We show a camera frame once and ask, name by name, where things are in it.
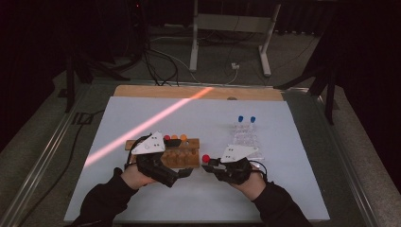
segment floor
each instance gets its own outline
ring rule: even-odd
[[[95,113],[104,110],[108,97],[113,95],[113,89],[118,84],[154,84],[148,66],[154,67],[152,75],[158,82],[176,76],[175,73],[178,72],[178,78],[173,77],[166,84],[171,86],[176,86],[178,81],[180,86],[271,87],[301,75],[319,42],[319,37],[304,34],[283,36],[274,34],[268,48],[272,75],[267,78],[262,74],[257,57],[257,47],[264,41],[263,34],[250,35],[241,32],[217,34],[203,31],[199,40],[198,71],[190,73],[187,69],[191,49],[190,29],[175,26],[158,29],[164,34],[150,37],[152,50],[148,51],[149,61],[146,62],[143,58],[132,68],[120,72],[123,77],[131,79],[130,81],[116,81],[96,70],[93,71],[95,79],[92,84],[79,84],[77,81],[77,104],[70,114],[64,112],[66,100],[58,97],[59,91],[65,88],[65,73],[55,78],[55,93],[0,154],[1,214],[6,214],[12,202],[18,201],[16,196],[21,194],[19,190],[22,190],[22,183],[28,179],[27,177],[36,174],[39,181],[30,186],[34,190],[27,194],[29,200],[22,202],[22,207],[19,209],[25,208],[25,210],[21,214],[16,214],[15,219],[18,223],[23,222],[23,226],[66,224],[63,222],[65,210],[101,120],[99,114],[94,117],[91,125],[82,127],[73,120],[74,116],[77,113]],[[163,56],[170,57],[174,63],[164,57],[160,58],[158,52],[163,52]],[[118,63],[125,61],[127,60],[124,58],[118,59]],[[231,68],[232,62],[239,65],[237,70]],[[296,87],[300,88],[299,91],[292,89],[294,93],[286,93],[285,99],[295,112],[294,120],[299,127],[305,149],[310,150],[310,162],[314,171],[316,169],[317,177],[321,178],[321,186],[326,190],[324,199],[332,220],[316,222],[314,226],[401,226],[397,216],[399,214],[397,211],[401,209],[399,194],[386,175],[343,91],[340,87],[336,87],[336,105],[333,111],[335,126],[328,126],[324,121],[313,122],[318,117],[318,111],[310,110],[319,107],[314,106],[316,102],[312,101],[308,94],[298,95],[299,92],[305,91],[302,88],[307,88],[311,82],[312,79],[309,79],[298,84]],[[319,144],[316,141],[320,138],[320,130],[334,133],[322,137],[318,140]],[[57,132],[59,135],[61,133],[61,136],[52,137]],[[327,148],[329,141],[333,140],[330,136],[341,141],[340,145],[330,145],[330,148]],[[332,153],[330,151],[332,149],[345,150],[345,156]],[[41,158],[44,150],[48,151],[47,162],[44,165],[46,171],[31,173],[30,170]],[[344,170],[347,167],[342,165],[344,159],[351,160],[351,173]],[[329,166],[336,171],[326,170]],[[373,218],[365,217],[365,213],[359,211],[364,204],[358,203],[356,195],[367,198],[368,205],[372,208],[363,209],[367,209],[368,213],[372,212],[370,215]]]

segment wooden board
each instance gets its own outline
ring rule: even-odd
[[[272,88],[119,85],[114,96],[283,101],[281,92]]]
[[[128,140],[125,150],[130,150],[133,143],[135,140]],[[163,165],[169,168],[197,168],[200,167],[199,149],[199,139],[187,139],[182,141],[178,147],[166,148],[161,160]],[[131,156],[131,162],[135,162],[135,155]]]

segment metal frame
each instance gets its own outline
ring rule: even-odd
[[[265,42],[258,46],[259,57],[262,63],[263,75],[271,76],[267,50],[270,43],[271,35],[274,31],[275,22],[281,5],[274,7],[273,14],[270,18],[265,17],[248,17],[248,16],[229,16],[216,14],[198,13],[198,0],[194,0],[194,25],[192,37],[191,59],[189,62],[189,71],[195,73],[198,63],[198,29],[213,30],[235,30],[245,32],[267,32]]]

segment wooden block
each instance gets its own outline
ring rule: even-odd
[[[130,150],[135,140],[126,142],[125,150]],[[196,168],[200,167],[200,140],[187,139],[182,141],[178,147],[167,148],[161,158],[162,163],[169,168]]]

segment cable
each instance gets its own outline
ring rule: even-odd
[[[177,58],[174,57],[174,56],[171,56],[171,55],[168,55],[168,54],[166,54],[166,53],[163,53],[163,52],[161,52],[161,51],[159,51],[159,50],[153,49],[153,51],[159,52],[159,53],[161,53],[161,54],[164,54],[164,55],[166,55],[166,56],[169,56],[171,59],[174,59],[174,60],[178,61],[178,62],[181,63],[183,66],[185,66],[186,69],[188,69],[188,72],[189,72],[189,74],[191,75],[191,77],[192,77],[192,79],[193,79],[194,81],[196,81],[196,82],[199,83],[199,84],[203,84],[202,82],[198,81],[198,80],[195,78],[195,76],[191,73],[191,71],[189,71],[188,65],[186,65],[183,61],[177,59]]]
[[[250,163],[257,163],[257,164],[261,165],[261,166],[265,169],[264,172],[263,172],[262,170],[260,170],[260,169],[257,169],[257,170],[254,169],[254,170],[252,170],[252,172],[259,172],[259,173],[261,173],[262,176],[263,176],[263,180],[265,181],[265,183],[267,183],[267,182],[268,182],[268,170],[266,169],[265,165],[263,165],[263,164],[260,163],[260,162],[255,161],[255,160],[250,160]]]
[[[75,152],[75,146],[77,144],[78,141],[78,136],[80,131],[82,130],[83,126],[85,125],[84,123],[89,123],[92,118],[97,115],[104,112],[104,110],[102,111],[98,111],[95,113],[84,113],[84,114],[88,114],[88,118],[86,118],[79,126],[78,131],[76,133],[76,136],[74,138],[74,142],[73,142],[73,146],[71,147],[70,150],[70,156],[68,158],[67,164],[64,167],[64,169],[62,170],[60,176],[56,179],[56,181],[50,186],[49,189],[47,189],[47,191],[44,193],[44,195],[32,206],[32,208],[26,213],[26,215],[24,216],[24,218],[21,220],[20,226],[23,226],[23,224],[25,223],[25,221],[29,218],[29,216],[33,213],[33,211],[39,206],[39,204],[41,204],[41,202],[47,197],[47,195],[49,195],[49,193],[54,189],[54,187],[56,187],[57,183],[59,183],[59,181],[61,180],[62,176],[65,174],[65,172],[67,171],[68,167],[70,166],[73,156],[74,156],[74,152]]]

